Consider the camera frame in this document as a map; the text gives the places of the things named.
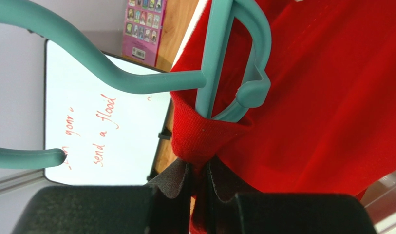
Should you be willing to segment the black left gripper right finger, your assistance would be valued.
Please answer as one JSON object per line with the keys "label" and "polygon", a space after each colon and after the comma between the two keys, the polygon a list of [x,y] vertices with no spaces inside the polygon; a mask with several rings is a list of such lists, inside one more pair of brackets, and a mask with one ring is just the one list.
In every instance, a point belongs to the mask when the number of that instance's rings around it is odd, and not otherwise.
{"label": "black left gripper right finger", "polygon": [[206,166],[210,234],[374,234],[360,202],[342,194],[263,193],[219,158]]}

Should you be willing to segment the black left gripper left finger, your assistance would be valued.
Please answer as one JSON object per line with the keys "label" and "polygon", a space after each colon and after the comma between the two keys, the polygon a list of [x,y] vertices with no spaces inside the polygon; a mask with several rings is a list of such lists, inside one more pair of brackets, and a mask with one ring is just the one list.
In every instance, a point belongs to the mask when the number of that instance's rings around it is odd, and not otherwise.
{"label": "black left gripper left finger", "polygon": [[175,160],[141,186],[51,186],[29,201],[16,234],[186,234],[190,165]]}

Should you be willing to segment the red t shirt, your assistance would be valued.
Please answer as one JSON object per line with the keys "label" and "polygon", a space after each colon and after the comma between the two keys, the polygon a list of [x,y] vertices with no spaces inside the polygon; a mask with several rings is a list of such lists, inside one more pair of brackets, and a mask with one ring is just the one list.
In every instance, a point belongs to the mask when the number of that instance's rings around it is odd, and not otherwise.
{"label": "red t shirt", "polygon": [[271,86],[237,123],[173,91],[192,234],[373,234],[358,200],[396,170],[396,0],[259,0]]}

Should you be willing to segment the teal plastic hanger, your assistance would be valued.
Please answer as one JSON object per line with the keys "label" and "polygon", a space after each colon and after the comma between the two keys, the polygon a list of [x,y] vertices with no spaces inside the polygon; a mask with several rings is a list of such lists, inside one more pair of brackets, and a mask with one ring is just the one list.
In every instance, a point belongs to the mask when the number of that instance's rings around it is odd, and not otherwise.
{"label": "teal plastic hanger", "polygon": [[[235,99],[212,115],[229,34],[239,20],[252,36],[250,56]],[[113,64],[86,36],[63,17],[29,0],[0,0],[0,23],[30,30],[68,52],[108,86],[130,94],[197,90],[195,111],[204,118],[238,122],[251,108],[260,107],[271,82],[265,72],[271,51],[269,22],[254,0],[214,0],[210,8],[202,63],[199,70],[137,75]]]}

